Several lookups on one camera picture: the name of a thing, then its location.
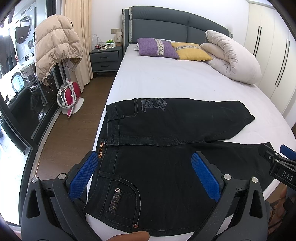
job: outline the headboard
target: headboard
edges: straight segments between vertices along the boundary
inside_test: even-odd
[[[122,10],[123,54],[138,38],[167,39],[202,44],[205,31],[214,30],[232,38],[223,26],[201,16],[179,10],[134,6]]]

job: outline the beige curtain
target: beige curtain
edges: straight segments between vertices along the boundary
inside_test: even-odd
[[[77,83],[82,91],[84,86],[93,78],[91,61],[89,59],[91,0],[65,0],[65,16],[71,19],[84,51],[81,62],[74,70]]]

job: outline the folded duvet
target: folded duvet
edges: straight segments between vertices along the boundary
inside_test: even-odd
[[[205,32],[210,43],[200,47],[213,60],[207,63],[226,77],[246,84],[255,84],[261,79],[260,65],[245,47],[224,34],[213,30]]]

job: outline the white wire basket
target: white wire basket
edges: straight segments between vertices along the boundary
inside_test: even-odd
[[[92,37],[92,40],[91,40],[91,51],[94,50],[94,49],[101,49],[103,47],[107,47],[107,48],[114,48],[115,47],[115,43],[106,43],[106,42],[103,42],[99,37],[98,35],[96,34],[92,34],[93,37]]]

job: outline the gray nightstand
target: gray nightstand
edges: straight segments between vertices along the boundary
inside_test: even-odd
[[[94,49],[89,57],[93,72],[117,71],[122,61],[122,46],[106,50]]]

